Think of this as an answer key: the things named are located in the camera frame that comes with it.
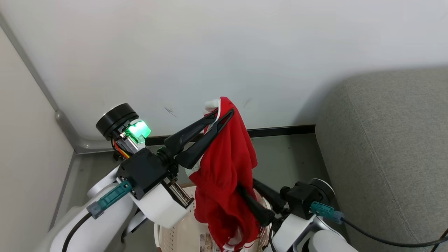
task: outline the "black baseboard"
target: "black baseboard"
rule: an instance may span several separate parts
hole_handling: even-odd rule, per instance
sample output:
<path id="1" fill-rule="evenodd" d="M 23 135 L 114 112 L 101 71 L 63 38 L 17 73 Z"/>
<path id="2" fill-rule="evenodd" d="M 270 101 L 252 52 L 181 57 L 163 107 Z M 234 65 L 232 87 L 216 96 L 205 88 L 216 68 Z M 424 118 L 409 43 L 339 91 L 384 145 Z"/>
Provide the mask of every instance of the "black baseboard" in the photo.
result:
<path id="1" fill-rule="evenodd" d="M 302 126 L 290 126 L 290 127 L 277 127 L 277 128 L 262 128 L 247 130 L 251 138 L 264 137 L 264 136 L 276 136 L 276 135 L 297 135 L 297 134 L 310 134 L 315 133 L 316 125 L 302 125 Z M 203 135 L 198 135 L 192 142 L 196 142 Z M 156 136 L 146 139 L 146 145 L 163 145 L 164 140 L 168 136 Z"/>

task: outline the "laundry basket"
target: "laundry basket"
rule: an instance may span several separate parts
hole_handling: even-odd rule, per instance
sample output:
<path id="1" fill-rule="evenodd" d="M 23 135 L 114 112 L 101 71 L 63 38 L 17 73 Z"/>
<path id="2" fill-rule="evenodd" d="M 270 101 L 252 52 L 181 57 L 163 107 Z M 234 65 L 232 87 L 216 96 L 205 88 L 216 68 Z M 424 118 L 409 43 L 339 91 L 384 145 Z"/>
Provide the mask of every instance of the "laundry basket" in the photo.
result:
<path id="1" fill-rule="evenodd" d="M 185 192 L 194 197 L 196 186 L 185 187 Z M 271 209 L 270 204 L 265 198 L 262 198 L 260 194 L 255 191 L 257 201 L 261 203 L 265 208 Z M 206 224 L 202 224 L 194 217 L 194 210 L 196 209 L 196 202 L 193 202 L 190 212 L 178 222 L 173 228 L 166 229 L 159 225 L 154 225 L 154 239 L 155 244 L 158 247 L 158 251 L 162 252 L 199 252 L 200 235 L 210 233 Z M 260 228 L 260 235 L 256 252 L 263 251 L 263 247 L 269 244 L 269 229 L 271 225 Z M 219 251 L 218 248 L 212 248 L 211 252 Z"/>

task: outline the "black joint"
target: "black joint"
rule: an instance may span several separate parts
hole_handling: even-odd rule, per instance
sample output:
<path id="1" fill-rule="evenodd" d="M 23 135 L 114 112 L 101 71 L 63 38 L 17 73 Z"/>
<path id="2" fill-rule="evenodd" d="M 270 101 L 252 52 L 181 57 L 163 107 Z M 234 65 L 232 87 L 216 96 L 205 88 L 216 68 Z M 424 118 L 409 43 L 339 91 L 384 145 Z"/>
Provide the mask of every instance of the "black joint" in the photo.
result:
<path id="1" fill-rule="evenodd" d="M 306 220 L 313 216 L 310 211 L 311 204 L 321 200 L 321 195 L 315 186 L 302 182 L 297 182 L 293 188 L 283 187 L 280 195 L 288 202 L 292 214 Z"/>
<path id="2" fill-rule="evenodd" d="M 132 185 L 131 193 L 136 199 L 142 199 L 147 192 L 156 187 L 169 172 L 161 164 L 160 158 L 143 148 L 131 158 L 126 159 L 117 171 L 117 177 L 123 177 Z"/>
<path id="3" fill-rule="evenodd" d="M 121 156 L 118 153 L 118 151 L 114 151 L 112 157 L 115 161 L 119 161 L 121 159 Z"/>
<path id="4" fill-rule="evenodd" d="M 96 128 L 106 140 L 117 140 L 123 130 L 135 119 L 138 119 L 137 113 L 129 104 L 123 103 L 103 115 L 96 123 Z"/>
<path id="5" fill-rule="evenodd" d="M 172 161 L 172 155 L 165 146 L 157 150 L 157 156 L 162 161 L 162 165 L 169 165 Z"/>
<path id="6" fill-rule="evenodd" d="M 333 189 L 323 180 L 314 178 L 309 182 L 309 184 L 317 188 L 317 191 L 321 195 L 321 201 L 319 201 L 320 203 L 329 205 L 335 198 Z"/>
<path id="7" fill-rule="evenodd" d="M 280 189 L 280 198 L 281 198 L 282 200 L 286 200 L 286 194 L 289 192 L 289 190 L 291 190 L 290 187 L 282 187 L 282 188 Z"/>

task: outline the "green led light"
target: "green led light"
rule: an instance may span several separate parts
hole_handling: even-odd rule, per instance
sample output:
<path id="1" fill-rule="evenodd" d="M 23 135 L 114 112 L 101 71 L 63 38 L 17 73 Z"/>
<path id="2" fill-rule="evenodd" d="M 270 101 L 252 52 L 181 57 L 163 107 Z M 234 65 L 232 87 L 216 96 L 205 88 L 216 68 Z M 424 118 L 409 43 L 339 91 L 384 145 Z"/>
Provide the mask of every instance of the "green led light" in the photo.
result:
<path id="1" fill-rule="evenodd" d="M 136 124 L 131 125 L 126 131 L 131 132 L 136 138 L 141 135 L 146 138 L 151 133 L 151 129 L 144 121 L 139 121 Z"/>

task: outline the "white wall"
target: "white wall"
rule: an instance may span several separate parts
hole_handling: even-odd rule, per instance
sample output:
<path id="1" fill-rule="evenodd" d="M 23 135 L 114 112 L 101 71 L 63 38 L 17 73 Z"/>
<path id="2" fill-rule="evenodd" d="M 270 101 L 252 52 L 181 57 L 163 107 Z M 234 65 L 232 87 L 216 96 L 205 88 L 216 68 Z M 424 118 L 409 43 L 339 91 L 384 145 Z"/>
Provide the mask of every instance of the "white wall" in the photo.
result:
<path id="1" fill-rule="evenodd" d="M 0 85 L 0 251 L 27 252 L 48 232 L 73 149 L 1 29 Z"/>
<path id="2" fill-rule="evenodd" d="M 0 0 L 0 11 L 91 139 L 122 102 L 153 135 L 219 96 L 248 128 L 313 124 L 347 76 L 448 63 L 446 0 Z"/>

